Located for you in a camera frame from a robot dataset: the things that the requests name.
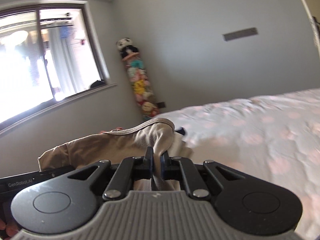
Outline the plush toy column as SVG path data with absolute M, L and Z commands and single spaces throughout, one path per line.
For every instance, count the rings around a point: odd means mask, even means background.
M 159 114 L 159 108 L 146 68 L 140 58 L 140 51 L 133 45 L 130 38 L 122 38 L 116 42 L 116 46 L 129 78 L 136 103 L 142 112 L 143 120 L 148 121 Z

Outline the black wall socket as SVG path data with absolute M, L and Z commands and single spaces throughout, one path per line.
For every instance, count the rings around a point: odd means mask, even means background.
M 159 102 L 159 103 L 157 103 L 157 106 L 159 109 L 161 109 L 161 108 L 165 108 L 166 104 L 165 104 L 165 102 Z

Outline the window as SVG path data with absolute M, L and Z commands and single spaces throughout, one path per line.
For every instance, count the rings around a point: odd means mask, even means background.
M 1 7 L 1 133 L 114 87 L 88 1 Z

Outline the grey wall plate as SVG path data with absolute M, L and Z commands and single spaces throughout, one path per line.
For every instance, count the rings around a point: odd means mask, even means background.
M 235 31 L 232 33 L 223 34 L 223 39 L 227 42 L 227 41 L 236 40 L 244 37 L 250 37 L 254 35 L 258 35 L 257 28 L 248 28 L 248 29 Z

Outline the pink dotted grey bedspread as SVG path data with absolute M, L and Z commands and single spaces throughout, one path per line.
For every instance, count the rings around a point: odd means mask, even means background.
M 319 90 L 256 96 L 162 114 L 186 130 L 191 159 L 211 159 L 294 192 L 297 233 L 319 236 Z

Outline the beige t-shirt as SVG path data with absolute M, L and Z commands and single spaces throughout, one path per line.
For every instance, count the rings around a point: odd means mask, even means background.
M 82 168 L 99 160 L 121 163 L 127 157 L 144 156 L 153 149 L 154 171 L 150 179 L 139 179 L 133 189 L 138 191 L 175 191 L 178 182 L 161 178 L 161 155 L 175 140 L 175 126 L 165 118 L 154 118 L 136 127 L 93 134 L 56 146 L 38 157 L 40 171 L 71 165 Z

